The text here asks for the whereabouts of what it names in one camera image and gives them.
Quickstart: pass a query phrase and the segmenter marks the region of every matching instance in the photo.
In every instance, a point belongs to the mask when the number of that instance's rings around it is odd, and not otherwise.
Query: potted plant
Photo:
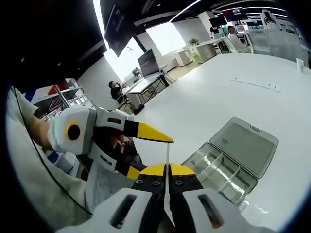
[[[133,69],[132,73],[134,76],[138,76],[138,68],[136,67],[135,69]]]
[[[199,44],[199,41],[195,38],[191,38],[188,42],[191,45],[198,45]]]

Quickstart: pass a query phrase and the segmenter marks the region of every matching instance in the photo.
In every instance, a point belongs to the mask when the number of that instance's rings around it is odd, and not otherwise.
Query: metal rod
[[[57,85],[54,85],[54,88],[55,88],[57,94],[59,95],[59,98],[60,98],[61,101],[63,102],[63,104],[64,104],[67,108],[70,108],[69,102],[68,102],[67,99],[63,96],[63,93],[59,90],[58,86],[57,86]]]

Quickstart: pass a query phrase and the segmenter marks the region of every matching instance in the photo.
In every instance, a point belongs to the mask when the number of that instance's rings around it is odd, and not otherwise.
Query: white desk
[[[221,41],[222,39],[205,41],[199,45],[190,47],[190,52],[193,56],[199,56],[200,63],[204,63],[212,57],[216,56],[216,50],[213,46],[214,43]]]
[[[122,94],[123,95],[126,95],[128,97],[128,99],[131,101],[131,103],[134,105],[135,108],[138,108],[139,105],[141,104],[140,103],[140,100],[138,98],[137,95],[133,95],[133,94],[130,94],[130,91],[136,87],[142,80],[144,80],[143,77],[140,77],[138,81],[136,81],[133,85],[131,86],[127,86],[125,87],[123,90],[122,90]]]
[[[281,92],[233,82],[271,83]],[[274,157],[246,197],[242,215],[253,225],[279,230],[295,214],[311,184],[311,71],[259,54],[220,54],[162,91],[135,120],[174,139],[170,162],[182,163],[233,116],[279,139]],[[165,163],[166,144],[135,139],[147,166]]]
[[[159,79],[160,73],[150,76],[148,78],[142,79],[134,88],[132,88],[129,93],[130,94],[140,94],[142,93],[147,87],[149,87],[152,83]]]

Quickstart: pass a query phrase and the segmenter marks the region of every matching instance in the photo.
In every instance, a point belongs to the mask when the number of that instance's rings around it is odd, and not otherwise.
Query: computer
[[[146,51],[140,58],[138,58],[138,63],[144,78],[161,74],[152,49]]]

